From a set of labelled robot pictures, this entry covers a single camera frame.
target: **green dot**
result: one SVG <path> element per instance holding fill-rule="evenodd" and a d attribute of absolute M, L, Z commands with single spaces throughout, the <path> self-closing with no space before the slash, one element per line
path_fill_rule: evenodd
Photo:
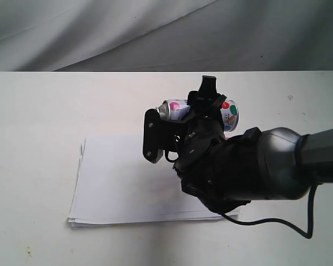
<path fill-rule="evenodd" d="M 231 107 L 229 107 L 229 110 L 233 115 L 237 115 L 237 107 L 235 107 L 235 105 L 231 105 Z"/>

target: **white paper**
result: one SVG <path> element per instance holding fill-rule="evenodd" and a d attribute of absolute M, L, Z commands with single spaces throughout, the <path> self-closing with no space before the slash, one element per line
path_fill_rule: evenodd
<path fill-rule="evenodd" d="M 164 158 L 152 164 L 143 157 L 142 135 L 86 138 L 69 222 L 78 227 L 221 218 L 181 191 L 172 166 Z"/>

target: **white tabletop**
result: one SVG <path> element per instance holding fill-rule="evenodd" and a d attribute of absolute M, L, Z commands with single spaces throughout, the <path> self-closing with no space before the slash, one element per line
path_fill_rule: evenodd
<path fill-rule="evenodd" d="M 142 130 L 148 108 L 185 98 L 203 74 L 238 104 L 233 135 L 333 128 L 333 71 L 0 73 L 0 265 L 333 265 L 333 185 L 318 189 L 312 240 L 280 224 L 67 225 L 84 138 Z M 305 229 L 306 200 L 252 202 L 239 218 Z"/>

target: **wire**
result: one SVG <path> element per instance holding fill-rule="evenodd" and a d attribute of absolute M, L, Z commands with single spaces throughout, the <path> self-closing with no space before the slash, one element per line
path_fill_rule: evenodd
<path fill-rule="evenodd" d="M 313 185 L 311 187 L 311 190 L 309 193 L 309 199 L 307 202 L 307 232 L 303 231 L 302 229 L 300 229 L 293 223 L 290 223 L 286 220 L 278 219 L 278 218 L 267 218 L 267 219 L 253 221 L 253 222 L 241 222 L 241 221 L 235 220 L 225 214 L 221 214 L 221 216 L 223 216 L 228 221 L 239 224 L 241 226 L 255 226 L 257 224 L 262 224 L 262 223 L 281 223 L 281 224 L 284 224 L 284 225 L 290 227 L 291 229 L 295 230 L 300 235 L 302 235 L 304 238 L 310 239 L 310 238 L 312 238 L 312 235 L 313 235 L 314 199 L 315 199 L 316 189 L 317 189 L 317 185 Z"/>

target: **spray can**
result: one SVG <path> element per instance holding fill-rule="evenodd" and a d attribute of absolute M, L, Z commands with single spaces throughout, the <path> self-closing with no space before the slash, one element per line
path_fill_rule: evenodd
<path fill-rule="evenodd" d="M 187 100 L 166 100 L 157 108 L 162 120 L 181 120 L 190 110 Z M 233 131 L 238 123 L 238 108 L 234 101 L 226 100 L 221 107 L 224 131 Z"/>

